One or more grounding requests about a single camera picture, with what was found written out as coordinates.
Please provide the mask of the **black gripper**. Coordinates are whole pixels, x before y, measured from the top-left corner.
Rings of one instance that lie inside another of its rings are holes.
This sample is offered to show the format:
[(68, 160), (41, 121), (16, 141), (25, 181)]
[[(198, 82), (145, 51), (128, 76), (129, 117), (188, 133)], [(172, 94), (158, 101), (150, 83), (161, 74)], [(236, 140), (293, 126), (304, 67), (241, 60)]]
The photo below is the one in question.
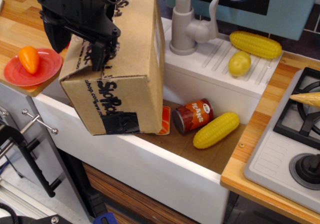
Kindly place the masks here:
[(61, 53), (72, 35), (92, 43), (92, 71), (100, 71), (113, 56), (121, 35), (112, 18), (120, 0), (37, 0), (40, 17), (53, 50)]

